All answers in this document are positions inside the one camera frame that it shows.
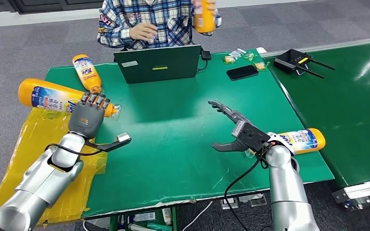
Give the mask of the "person's left hand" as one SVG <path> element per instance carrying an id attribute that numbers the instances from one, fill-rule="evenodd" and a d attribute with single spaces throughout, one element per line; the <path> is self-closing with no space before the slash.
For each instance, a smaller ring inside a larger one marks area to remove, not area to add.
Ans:
<path id="1" fill-rule="evenodd" d="M 218 22 L 218 20 L 217 20 L 216 0 L 208 0 L 207 3 L 208 3 L 207 9 L 212 15 L 213 29 L 209 32 L 206 32 L 205 35 L 206 36 L 212 36 L 214 30 L 217 27 L 217 22 Z"/>

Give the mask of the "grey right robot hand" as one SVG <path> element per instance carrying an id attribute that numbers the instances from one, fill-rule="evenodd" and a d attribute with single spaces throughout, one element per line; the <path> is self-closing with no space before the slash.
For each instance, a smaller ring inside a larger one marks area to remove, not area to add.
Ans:
<path id="1" fill-rule="evenodd" d="M 269 135 L 254 126 L 253 123 L 239 111 L 232 110 L 218 101 L 209 100 L 208 104 L 210 104 L 212 108 L 215 108 L 217 112 L 226 115 L 235 124 L 231 133 L 235 140 L 224 144 L 213 142 L 211 147 L 216 151 L 244 152 L 251 149 L 257 152 L 261 150 L 264 144 L 270 139 Z"/>

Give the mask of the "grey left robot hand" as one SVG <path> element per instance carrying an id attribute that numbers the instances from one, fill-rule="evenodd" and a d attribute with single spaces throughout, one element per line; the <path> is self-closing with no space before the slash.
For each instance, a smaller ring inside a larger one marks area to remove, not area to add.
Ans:
<path id="1" fill-rule="evenodd" d="M 71 113 L 68 130 L 86 139 L 96 136 L 110 100 L 104 94 L 85 92 Z"/>

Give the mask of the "person's right hand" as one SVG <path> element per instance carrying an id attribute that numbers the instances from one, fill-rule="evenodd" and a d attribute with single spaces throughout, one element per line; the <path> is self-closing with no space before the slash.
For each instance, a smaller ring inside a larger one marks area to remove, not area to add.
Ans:
<path id="1" fill-rule="evenodd" d="M 130 38 L 150 42 L 157 35 L 157 27 L 153 24 L 139 23 L 129 30 Z"/>

